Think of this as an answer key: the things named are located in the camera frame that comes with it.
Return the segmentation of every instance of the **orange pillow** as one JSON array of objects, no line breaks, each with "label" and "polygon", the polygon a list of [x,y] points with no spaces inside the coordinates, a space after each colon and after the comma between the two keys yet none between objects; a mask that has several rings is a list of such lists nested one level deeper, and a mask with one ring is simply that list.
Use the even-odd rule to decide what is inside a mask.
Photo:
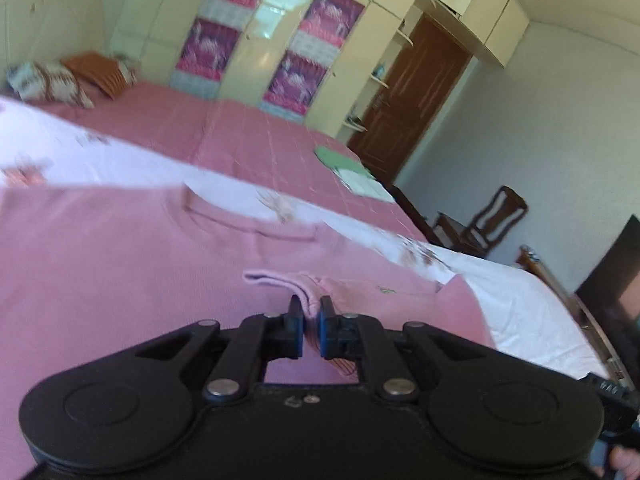
[{"label": "orange pillow", "polygon": [[62,60],[77,78],[97,85],[111,99],[122,94],[135,83],[135,78],[124,63],[102,56],[97,52],[86,52]]}]

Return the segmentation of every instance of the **green cloth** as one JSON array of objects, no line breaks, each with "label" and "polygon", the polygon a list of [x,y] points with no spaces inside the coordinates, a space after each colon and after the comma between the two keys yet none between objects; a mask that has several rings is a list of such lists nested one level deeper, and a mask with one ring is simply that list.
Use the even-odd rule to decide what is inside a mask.
[{"label": "green cloth", "polygon": [[369,170],[365,168],[357,160],[353,160],[346,155],[338,152],[334,152],[324,146],[316,146],[314,153],[320,162],[322,162],[330,170],[350,170],[360,175],[373,178],[373,175],[369,173]]}]

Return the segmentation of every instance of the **wooden door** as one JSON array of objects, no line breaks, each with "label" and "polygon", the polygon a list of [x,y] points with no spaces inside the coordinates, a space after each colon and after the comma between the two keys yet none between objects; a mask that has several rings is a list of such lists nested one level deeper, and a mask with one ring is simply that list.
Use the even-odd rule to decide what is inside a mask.
[{"label": "wooden door", "polygon": [[412,33],[349,148],[383,184],[390,184],[455,86],[471,54],[426,16]]}]

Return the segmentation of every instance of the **pink bedspread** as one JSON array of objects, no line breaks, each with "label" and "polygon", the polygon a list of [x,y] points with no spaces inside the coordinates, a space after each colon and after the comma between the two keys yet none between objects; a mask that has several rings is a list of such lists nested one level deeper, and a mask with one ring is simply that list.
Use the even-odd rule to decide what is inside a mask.
[{"label": "pink bedspread", "polygon": [[42,108],[98,133],[424,240],[397,204],[351,194],[318,161],[316,146],[358,158],[325,134],[242,103],[206,101],[144,82],[115,101],[92,99],[93,110],[65,104]]}]

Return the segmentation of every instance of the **cream headboard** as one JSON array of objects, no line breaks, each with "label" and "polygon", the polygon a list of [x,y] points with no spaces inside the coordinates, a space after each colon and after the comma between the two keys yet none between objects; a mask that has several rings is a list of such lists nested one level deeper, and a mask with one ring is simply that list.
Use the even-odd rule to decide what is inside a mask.
[{"label": "cream headboard", "polygon": [[6,67],[102,50],[102,0],[0,0],[0,82]]}]

